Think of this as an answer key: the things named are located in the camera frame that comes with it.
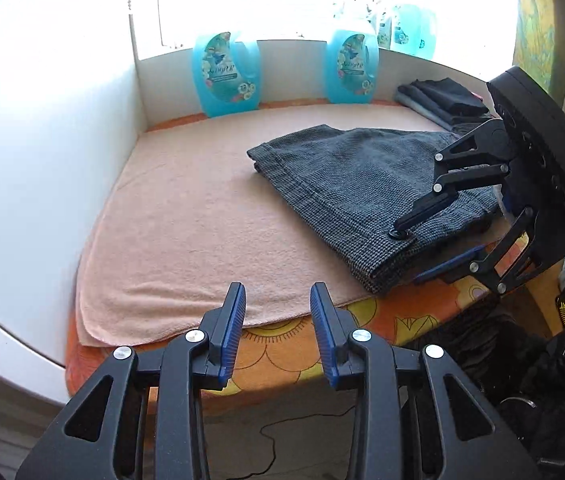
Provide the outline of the blue bottle behind glass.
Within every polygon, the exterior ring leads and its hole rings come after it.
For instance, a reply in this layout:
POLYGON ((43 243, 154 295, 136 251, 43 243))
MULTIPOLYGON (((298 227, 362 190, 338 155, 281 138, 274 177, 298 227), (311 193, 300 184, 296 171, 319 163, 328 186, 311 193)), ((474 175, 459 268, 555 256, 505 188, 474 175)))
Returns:
POLYGON ((414 4, 381 10, 375 18, 380 49, 431 61, 436 47, 434 15, 414 4))

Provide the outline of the blue detergent bottle left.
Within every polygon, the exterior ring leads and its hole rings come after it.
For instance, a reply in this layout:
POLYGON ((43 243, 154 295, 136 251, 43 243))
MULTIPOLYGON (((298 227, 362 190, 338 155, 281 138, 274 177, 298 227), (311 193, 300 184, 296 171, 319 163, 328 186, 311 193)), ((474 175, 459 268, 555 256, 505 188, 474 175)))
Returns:
POLYGON ((262 63, 255 39, 230 30, 200 36, 192 49, 191 70, 206 116, 252 112, 260 106, 262 63))

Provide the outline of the folded dark clothes stack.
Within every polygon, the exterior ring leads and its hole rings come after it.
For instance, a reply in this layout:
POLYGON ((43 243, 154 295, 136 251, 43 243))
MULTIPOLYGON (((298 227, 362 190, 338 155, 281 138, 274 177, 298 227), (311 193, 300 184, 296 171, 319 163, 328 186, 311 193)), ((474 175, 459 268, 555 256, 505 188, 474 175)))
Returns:
POLYGON ((394 100, 458 136, 494 118, 480 96, 450 78, 401 84, 394 100))

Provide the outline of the pink towel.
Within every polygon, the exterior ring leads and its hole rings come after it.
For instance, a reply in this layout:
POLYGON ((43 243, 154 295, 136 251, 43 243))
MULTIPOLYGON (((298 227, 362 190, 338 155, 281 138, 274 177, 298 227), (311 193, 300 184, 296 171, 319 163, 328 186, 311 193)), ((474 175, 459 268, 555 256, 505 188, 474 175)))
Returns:
POLYGON ((339 306, 366 292, 258 174, 250 148, 311 126, 430 131, 399 105, 313 104, 150 131, 137 141, 77 274, 82 344, 150 344, 197 326, 228 286, 247 289, 247 326, 299 318, 327 284, 339 306))

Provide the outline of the blue detergent bottle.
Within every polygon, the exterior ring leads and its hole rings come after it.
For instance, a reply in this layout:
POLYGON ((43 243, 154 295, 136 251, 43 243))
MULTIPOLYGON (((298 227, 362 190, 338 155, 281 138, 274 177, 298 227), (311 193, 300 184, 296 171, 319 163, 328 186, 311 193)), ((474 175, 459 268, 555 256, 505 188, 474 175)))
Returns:
POLYGON ((206 116, 252 112, 260 106, 262 63, 255 39, 230 30, 200 36, 192 49, 191 70, 206 116))
POLYGON ((369 104, 379 71, 379 46, 372 28, 337 29, 325 46, 323 88, 334 104, 369 104))

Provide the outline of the wall map poster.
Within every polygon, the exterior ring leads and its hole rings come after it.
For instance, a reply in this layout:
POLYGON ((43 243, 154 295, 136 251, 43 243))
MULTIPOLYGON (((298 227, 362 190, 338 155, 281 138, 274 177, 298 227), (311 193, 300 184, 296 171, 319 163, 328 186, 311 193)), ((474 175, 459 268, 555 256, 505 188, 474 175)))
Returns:
POLYGON ((565 0, 519 0, 513 64, 563 105, 565 0))

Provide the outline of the grey houndstooth pants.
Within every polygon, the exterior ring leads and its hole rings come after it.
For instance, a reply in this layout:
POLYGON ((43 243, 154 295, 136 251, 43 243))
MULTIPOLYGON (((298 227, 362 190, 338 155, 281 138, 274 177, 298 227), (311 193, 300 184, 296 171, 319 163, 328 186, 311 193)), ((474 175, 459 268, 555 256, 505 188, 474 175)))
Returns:
POLYGON ((457 240, 498 210, 490 188, 463 191, 432 218, 394 222, 433 184, 447 131, 309 127, 250 148, 254 167, 341 257, 363 288, 382 295, 417 259, 457 240))

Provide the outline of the orange floral sheet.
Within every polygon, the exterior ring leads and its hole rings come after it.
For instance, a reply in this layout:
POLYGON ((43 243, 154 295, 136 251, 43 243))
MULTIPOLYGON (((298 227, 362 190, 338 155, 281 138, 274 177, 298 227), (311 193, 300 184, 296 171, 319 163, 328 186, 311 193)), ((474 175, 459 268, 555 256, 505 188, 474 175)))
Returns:
MULTIPOLYGON (((305 102, 298 106, 325 104, 305 102)), ((189 116, 168 122, 151 130, 171 129, 205 118, 189 116)), ((485 292, 474 278, 461 278, 447 284, 434 280, 420 285, 404 280, 386 296, 345 304, 356 321, 385 339, 404 344, 433 330, 462 310, 476 304, 485 292)), ((137 350, 153 350, 166 346, 168 339, 137 344, 137 350)), ((76 330, 76 315, 69 328, 66 345, 66 385, 76 392, 94 370, 110 354, 113 347, 92 347, 82 344, 76 330)), ((208 397, 208 407, 221 411, 234 405, 258 402, 274 394, 308 382, 322 373, 314 326, 308 312, 299 318, 247 326, 240 340, 234 376, 228 387, 208 397)))

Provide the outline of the black jacket with zipper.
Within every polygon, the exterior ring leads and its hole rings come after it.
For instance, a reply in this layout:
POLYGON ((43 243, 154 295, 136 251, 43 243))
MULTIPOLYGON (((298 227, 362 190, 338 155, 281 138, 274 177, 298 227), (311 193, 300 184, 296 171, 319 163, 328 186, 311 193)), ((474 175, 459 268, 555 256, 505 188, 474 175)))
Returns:
MULTIPOLYGON (((487 295, 410 341, 441 346, 477 385, 537 463, 545 479, 565 479, 565 327, 545 339, 517 319, 531 297, 487 295)), ((565 289, 555 300, 565 316, 565 289)))

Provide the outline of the blue detergent bottle right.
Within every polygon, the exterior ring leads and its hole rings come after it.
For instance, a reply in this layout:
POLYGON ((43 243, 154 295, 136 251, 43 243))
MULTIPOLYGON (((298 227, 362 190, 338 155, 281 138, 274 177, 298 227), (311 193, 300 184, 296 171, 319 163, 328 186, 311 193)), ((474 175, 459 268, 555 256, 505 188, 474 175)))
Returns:
POLYGON ((379 71, 379 46, 372 28, 337 29, 325 46, 323 88, 334 104, 369 104, 379 71))

